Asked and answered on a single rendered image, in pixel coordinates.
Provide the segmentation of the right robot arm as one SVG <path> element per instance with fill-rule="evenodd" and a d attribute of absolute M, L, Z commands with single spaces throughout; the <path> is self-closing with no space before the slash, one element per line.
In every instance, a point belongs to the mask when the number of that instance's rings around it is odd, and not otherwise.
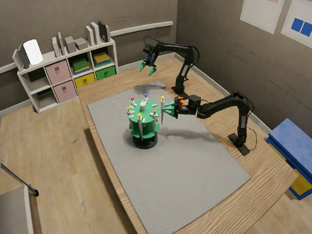
<path fill-rule="evenodd" d="M 153 50 L 151 53 L 151 56 L 153 56 L 154 58 L 157 58 L 159 55 L 159 52 L 163 52 L 163 51 L 180 52 L 184 54 L 187 53 L 185 56 L 186 59 L 184 60 L 180 73 L 176 78 L 176 82 L 175 82 L 176 86 L 172 87 L 171 89 L 175 91 L 180 97 L 189 98 L 189 95 L 187 95 L 184 92 L 185 86 L 183 85 L 183 83 L 184 83 L 185 76 L 189 70 L 189 67 L 191 66 L 192 62 L 194 62 L 194 53 L 193 53 L 192 47 L 187 48 L 187 46 L 181 46 L 181 45 L 175 45 L 175 44 L 164 44 L 160 42 L 158 42 L 155 47 L 149 44 L 147 45 L 151 51 Z"/>

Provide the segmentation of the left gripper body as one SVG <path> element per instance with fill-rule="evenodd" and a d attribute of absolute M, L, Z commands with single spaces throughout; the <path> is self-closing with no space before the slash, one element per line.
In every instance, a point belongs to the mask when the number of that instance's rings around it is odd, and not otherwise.
<path fill-rule="evenodd" d="M 178 119 L 178 114 L 181 114 L 181 115 L 186 115 L 187 114 L 187 105 L 183 105 L 183 99 L 182 100 L 179 100 L 179 102 L 181 103 L 181 105 L 177 105 L 175 102 L 174 102 L 174 117 L 176 119 Z M 178 110 L 179 110 L 179 113 L 178 113 Z"/>

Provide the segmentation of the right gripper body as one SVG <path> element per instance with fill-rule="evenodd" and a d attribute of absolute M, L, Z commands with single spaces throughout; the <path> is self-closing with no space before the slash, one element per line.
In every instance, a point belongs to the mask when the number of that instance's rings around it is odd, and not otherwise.
<path fill-rule="evenodd" d="M 153 56 L 149 56 L 148 58 L 151 58 L 151 60 L 150 61 L 148 61 L 148 60 L 143 60 L 143 63 L 144 62 L 146 62 L 146 63 L 144 63 L 145 65 L 148 65 L 148 66 L 152 66 L 152 67 L 156 67 L 156 65 L 154 65 L 154 62 L 155 62 L 155 60 L 156 60 L 156 58 L 154 58 Z M 156 68 L 155 68 L 156 69 Z"/>

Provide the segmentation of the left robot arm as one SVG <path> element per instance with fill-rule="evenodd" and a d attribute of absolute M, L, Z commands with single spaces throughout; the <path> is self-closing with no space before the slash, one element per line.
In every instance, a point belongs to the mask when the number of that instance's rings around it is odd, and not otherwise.
<path fill-rule="evenodd" d="M 241 95 L 238 95 L 238 93 Z M 235 95 L 235 96 L 234 96 Z M 236 96 L 237 95 L 237 96 Z M 195 115 L 197 111 L 197 118 L 205 119 L 211 117 L 214 113 L 221 111 L 223 109 L 237 106 L 239 109 L 239 121 L 238 121 L 238 128 L 237 128 L 237 135 L 235 133 L 232 133 L 228 136 L 228 138 L 232 141 L 232 143 L 237 147 L 237 149 L 242 153 L 243 156 L 248 154 L 250 150 L 246 147 L 244 144 L 246 142 L 247 138 L 247 116 L 250 111 L 247 97 L 244 96 L 242 93 L 240 93 L 237 90 L 233 90 L 233 93 L 229 96 L 220 99 L 218 102 L 214 103 L 205 103 L 203 105 L 200 105 L 202 108 L 200 108 L 198 104 L 201 104 L 201 97 L 198 97 L 197 95 L 190 95 L 189 101 L 188 101 L 188 109 L 187 109 L 187 115 Z M 196 103 L 194 103 L 193 101 Z M 200 101 L 200 102 L 199 102 Z"/>

